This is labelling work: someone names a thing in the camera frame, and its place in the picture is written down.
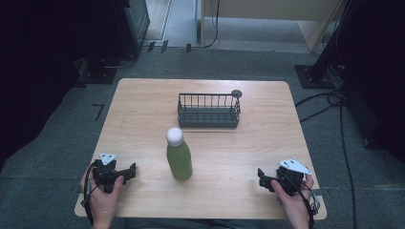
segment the person's left hand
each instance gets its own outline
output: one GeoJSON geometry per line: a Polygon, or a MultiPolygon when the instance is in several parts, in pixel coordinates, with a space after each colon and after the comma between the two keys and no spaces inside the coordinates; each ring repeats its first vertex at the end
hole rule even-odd
{"type": "MultiPolygon", "coordinates": [[[[84,193],[84,181],[86,172],[80,180],[80,190],[84,193]]],[[[110,228],[114,217],[117,214],[119,195],[124,177],[119,176],[114,183],[114,189],[111,194],[104,193],[99,187],[96,187],[96,182],[93,179],[93,171],[89,174],[90,190],[94,191],[90,195],[90,209],[94,219],[93,228],[110,228]]]]}

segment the finger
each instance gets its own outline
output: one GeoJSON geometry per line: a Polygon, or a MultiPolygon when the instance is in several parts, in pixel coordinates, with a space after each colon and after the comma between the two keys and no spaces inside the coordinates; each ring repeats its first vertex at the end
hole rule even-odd
{"type": "Polygon", "coordinates": [[[85,183],[85,181],[86,181],[86,176],[87,176],[87,171],[89,170],[89,167],[87,167],[87,169],[84,171],[84,174],[83,174],[83,176],[81,177],[81,180],[80,180],[80,192],[81,193],[84,193],[84,183],[85,183]]]}
{"type": "Polygon", "coordinates": [[[312,186],[313,186],[312,176],[311,175],[306,175],[306,180],[307,181],[304,182],[305,185],[304,184],[301,185],[301,189],[302,189],[302,194],[304,195],[304,197],[306,199],[309,199],[309,197],[310,197],[310,190],[309,189],[312,189],[312,186]]]}
{"type": "Polygon", "coordinates": [[[121,188],[122,188],[123,182],[124,182],[124,176],[119,176],[116,179],[116,182],[114,183],[114,189],[111,194],[114,195],[116,198],[119,198],[119,194],[121,193],[121,188]]]}
{"type": "Polygon", "coordinates": [[[281,202],[281,200],[278,196],[277,196],[277,202],[279,203],[279,205],[283,205],[283,203],[281,202]]]}
{"type": "Polygon", "coordinates": [[[280,183],[277,180],[272,180],[271,181],[271,186],[273,187],[274,191],[276,192],[277,196],[279,197],[281,203],[289,198],[289,195],[284,191],[283,187],[280,185],[280,183]]]}
{"type": "Polygon", "coordinates": [[[306,185],[307,185],[310,189],[312,189],[312,186],[313,186],[313,179],[312,179],[312,176],[311,176],[311,175],[305,175],[305,178],[306,178],[306,180],[307,180],[306,185]]]}
{"type": "Polygon", "coordinates": [[[90,169],[90,173],[89,173],[89,177],[88,179],[90,180],[89,185],[90,185],[90,189],[92,189],[92,187],[96,187],[96,182],[93,179],[93,165],[89,165],[89,167],[87,168],[87,170],[84,172],[83,177],[80,180],[80,191],[81,193],[84,193],[84,184],[87,181],[86,180],[86,176],[87,176],[87,172],[89,171],[89,168],[92,167],[90,169]]]}

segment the wooden table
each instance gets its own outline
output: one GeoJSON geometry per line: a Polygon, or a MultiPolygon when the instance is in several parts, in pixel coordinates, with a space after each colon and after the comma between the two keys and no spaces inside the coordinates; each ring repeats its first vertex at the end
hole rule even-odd
{"type": "MultiPolygon", "coordinates": [[[[95,154],[117,155],[117,170],[136,162],[137,177],[123,186],[122,218],[283,219],[276,195],[259,186],[257,169],[275,177],[278,161],[295,158],[309,167],[319,189],[288,84],[268,81],[122,79],[95,154]],[[236,129],[183,129],[193,175],[173,179],[166,132],[178,127],[179,93],[242,91],[236,129]]],[[[327,215],[322,197],[316,219],[327,215]]],[[[75,213],[85,217],[80,205],[75,213]]]]}

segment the metal basket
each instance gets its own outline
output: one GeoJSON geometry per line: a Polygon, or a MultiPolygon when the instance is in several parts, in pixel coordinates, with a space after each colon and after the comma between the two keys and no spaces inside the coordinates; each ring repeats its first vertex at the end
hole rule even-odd
{"type": "Polygon", "coordinates": [[[179,94],[180,127],[236,128],[239,122],[242,92],[231,94],[179,94]]]}

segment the table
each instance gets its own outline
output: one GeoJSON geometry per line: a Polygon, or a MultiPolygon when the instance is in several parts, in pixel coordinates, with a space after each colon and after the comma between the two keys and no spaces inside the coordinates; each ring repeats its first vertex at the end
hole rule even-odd
{"type": "MultiPolygon", "coordinates": [[[[218,0],[201,1],[201,46],[204,18],[216,17],[218,0]]],[[[219,17],[295,20],[312,52],[344,0],[222,0],[219,17]]]]}
{"type": "MultiPolygon", "coordinates": [[[[117,155],[117,170],[136,162],[137,177],[123,186],[122,218],[283,219],[276,195],[259,186],[257,169],[275,177],[278,161],[295,158],[312,171],[309,151],[286,82],[188,79],[121,79],[95,154],[117,155]],[[166,132],[178,127],[179,93],[227,94],[240,90],[236,129],[183,128],[193,175],[173,179],[166,132]]],[[[315,219],[327,215],[322,197],[315,219]]],[[[80,205],[75,213],[85,217],[80,205]]]]}

